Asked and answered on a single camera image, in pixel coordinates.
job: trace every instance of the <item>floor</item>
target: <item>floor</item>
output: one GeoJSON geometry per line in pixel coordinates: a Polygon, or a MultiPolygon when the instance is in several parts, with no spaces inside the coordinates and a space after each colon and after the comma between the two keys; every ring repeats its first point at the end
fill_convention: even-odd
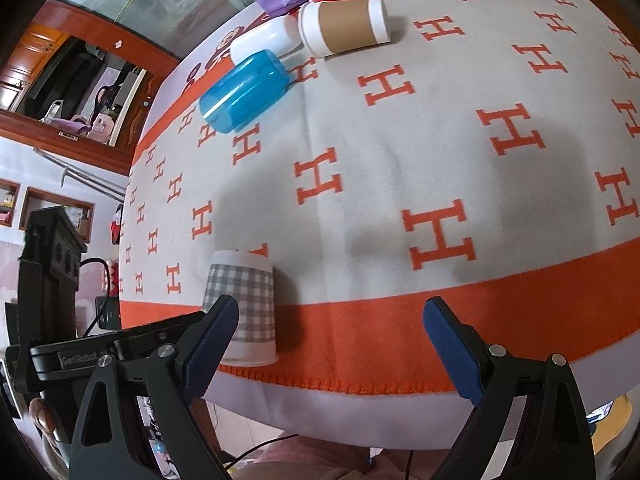
{"type": "MultiPolygon", "coordinates": [[[[233,456],[239,456],[252,447],[276,438],[282,433],[282,430],[261,424],[245,416],[225,410],[220,406],[207,404],[220,446],[233,456]]],[[[494,456],[484,472],[484,476],[482,476],[482,480],[491,480],[501,473],[512,444],[513,440],[498,444],[494,456]]],[[[372,455],[376,455],[379,452],[379,449],[373,449],[372,455]]]]}

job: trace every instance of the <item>orange and white tablecloth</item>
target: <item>orange and white tablecloth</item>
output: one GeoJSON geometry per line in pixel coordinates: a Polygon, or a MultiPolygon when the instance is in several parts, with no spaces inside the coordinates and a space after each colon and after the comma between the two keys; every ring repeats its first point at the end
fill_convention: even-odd
{"type": "Polygon", "coordinates": [[[207,398],[348,444],[446,447],[462,428],[421,323],[437,294],[513,354],[562,352],[587,410],[629,390],[638,52],[588,0],[385,2],[391,44],[296,51],[289,92],[241,132],[197,100],[256,6],[164,83],[127,191],[124,324],[200,308],[215,250],[268,255],[280,360],[223,368],[207,398]]]}

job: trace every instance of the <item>brown cup sleeve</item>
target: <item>brown cup sleeve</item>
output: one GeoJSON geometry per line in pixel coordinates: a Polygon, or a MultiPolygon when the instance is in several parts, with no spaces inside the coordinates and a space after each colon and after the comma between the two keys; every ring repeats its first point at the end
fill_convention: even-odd
{"type": "Polygon", "coordinates": [[[322,2],[318,21],[324,42],[334,54],[377,43],[368,0],[322,2]]]}

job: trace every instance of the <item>gray plaid cup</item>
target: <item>gray plaid cup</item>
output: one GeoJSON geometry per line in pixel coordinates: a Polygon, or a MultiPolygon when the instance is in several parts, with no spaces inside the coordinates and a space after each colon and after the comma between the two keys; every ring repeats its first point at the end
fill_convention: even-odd
{"type": "Polygon", "coordinates": [[[223,294],[236,299],[238,328],[222,359],[232,366],[264,366],[277,361],[273,307],[273,267],[256,254],[217,251],[209,267],[202,308],[205,312],[223,294]]]}

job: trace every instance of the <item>silver bolt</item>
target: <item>silver bolt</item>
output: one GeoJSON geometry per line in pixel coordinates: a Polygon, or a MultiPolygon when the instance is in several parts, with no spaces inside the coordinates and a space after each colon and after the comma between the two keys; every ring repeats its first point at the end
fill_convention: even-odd
{"type": "Polygon", "coordinates": [[[160,357],[169,357],[172,353],[174,353],[174,346],[173,345],[162,345],[158,349],[158,355],[160,357]]]}
{"type": "Polygon", "coordinates": [[[553,354],[551,360],[558,366],[564,366],[566,364],[566,359],[562,354],[553,354]]]}
{"type": "Polygon", "coordinates": [[[507,355],[507,351],[502,345],[491,345],[489,346],[489,354],[494,357],[504,357],[507,355]]]}
{"type": "Polygon", "coordinates": [[[113,361],[113,357],[111,357],[109,354],[105,354],[101,356],[100,359],[98,359],[98,366],[100,368],[104,368],[106,366],[109,366],[111,364],[111,361],[113,361]]]}

